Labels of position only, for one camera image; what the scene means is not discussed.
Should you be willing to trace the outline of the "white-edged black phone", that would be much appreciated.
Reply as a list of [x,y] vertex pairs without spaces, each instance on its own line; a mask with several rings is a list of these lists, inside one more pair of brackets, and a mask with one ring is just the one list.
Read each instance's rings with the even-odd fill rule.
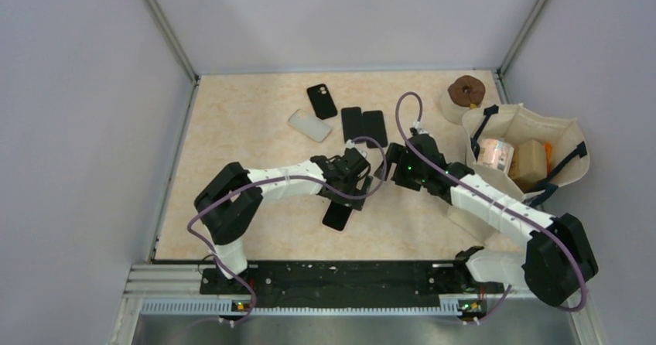
[[324,227],[337,232],[343,232],[350,219],[353,209],[339,203],[331,202],[321,221]]

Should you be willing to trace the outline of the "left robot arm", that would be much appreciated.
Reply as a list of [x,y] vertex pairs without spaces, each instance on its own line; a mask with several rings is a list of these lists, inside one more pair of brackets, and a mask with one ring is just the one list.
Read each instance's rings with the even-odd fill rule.
[[361,210],[371,191],[371,164],[366,154],[348,148],[342,155],[315,155],[275,169],[246,169],[227,164],[196,196],[193,205],[210,233],[212,251],[221,262],[219,284],[239,293],[248,283],[242,236],[264,203],[291,196],[321,196]]

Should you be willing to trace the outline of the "white translucent phone case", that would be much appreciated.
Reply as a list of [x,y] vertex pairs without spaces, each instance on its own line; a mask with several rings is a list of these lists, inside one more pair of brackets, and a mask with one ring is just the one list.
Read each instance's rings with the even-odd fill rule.
[[288,124],[296,131],[318,143],[323,142],[332,132],[330,125],[302,109],[296,110],[288,118]]

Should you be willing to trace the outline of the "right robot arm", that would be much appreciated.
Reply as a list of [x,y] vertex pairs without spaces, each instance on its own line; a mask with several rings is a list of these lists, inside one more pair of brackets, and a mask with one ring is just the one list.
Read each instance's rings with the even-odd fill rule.
[[576,293],[587,304],[588,281],[599,271],[582,222],[570,213],[560,217],[537,210],[494,188],[461,162],[446,162],[428,133],[389,145],[375,171],[410,190],[426,189],[450,206],[481,219],[509,237],[519,253],[478,249],[453,272],[456,287],[475,292],[485,282],[529,289],[543,303],[563,311]]

